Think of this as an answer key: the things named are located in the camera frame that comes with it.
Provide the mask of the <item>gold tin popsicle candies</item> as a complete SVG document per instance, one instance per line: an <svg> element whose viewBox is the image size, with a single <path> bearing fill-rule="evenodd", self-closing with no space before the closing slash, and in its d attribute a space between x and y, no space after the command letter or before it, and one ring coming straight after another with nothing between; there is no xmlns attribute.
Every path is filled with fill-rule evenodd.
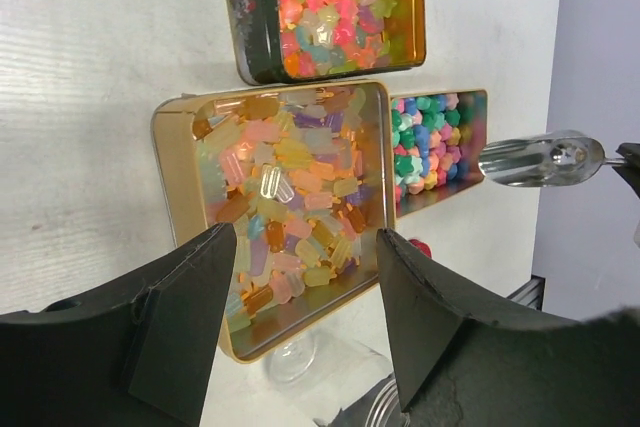
<svg viewBox="0 0 640 427"><path fill-rule="evenodd" d="M152 134L174 239L236 232L219 345L253 362L370 290L395 223L390 98L374 80L184 95Z"/></svg>

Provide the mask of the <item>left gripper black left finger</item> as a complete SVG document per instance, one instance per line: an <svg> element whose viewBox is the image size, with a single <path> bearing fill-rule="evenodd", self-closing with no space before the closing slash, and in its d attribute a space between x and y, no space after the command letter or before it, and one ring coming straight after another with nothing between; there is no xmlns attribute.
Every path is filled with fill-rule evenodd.
<svg viewBox="0 0 640 427"><path fill-rule="evenodd" d="M217 224L39 312L1 318L5 426L196 426L236 251Z"/></svg>

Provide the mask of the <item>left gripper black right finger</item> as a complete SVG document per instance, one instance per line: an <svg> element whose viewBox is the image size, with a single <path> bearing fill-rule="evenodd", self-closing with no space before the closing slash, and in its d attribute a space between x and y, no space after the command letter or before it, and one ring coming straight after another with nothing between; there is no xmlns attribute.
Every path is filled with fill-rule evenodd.
<svg viewBox="0 0 640 427"><path fill-rule="evenodd" d="M376 236L402 411L414 426L635 426L639 312L587 321L501 297L390 229Z"/></svg>

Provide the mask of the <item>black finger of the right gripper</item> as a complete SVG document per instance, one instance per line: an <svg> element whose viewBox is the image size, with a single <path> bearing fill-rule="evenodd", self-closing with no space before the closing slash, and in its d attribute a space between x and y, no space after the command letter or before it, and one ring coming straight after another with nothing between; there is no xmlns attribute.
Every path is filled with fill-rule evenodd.
<svg viewBox="0 0 640 427"><path fill-rule="evenodd" d="M640 144L625 142L619 145L616 152L624 160L614 171L631 187L637 197L640 197Z"/></svg>

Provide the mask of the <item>shiny metal scoop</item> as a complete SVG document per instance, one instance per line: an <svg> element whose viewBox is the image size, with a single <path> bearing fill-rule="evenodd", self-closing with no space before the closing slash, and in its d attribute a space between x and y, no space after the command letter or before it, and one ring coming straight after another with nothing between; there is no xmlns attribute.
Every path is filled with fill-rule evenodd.
<svg viewBox="0 0 640 427"><path fill-rule="evenodd" d="M602 144L575 130L487 144L478 167L489 180L509 187L568 187L592 178L603 166L627 167L606 156Z"/></svg>

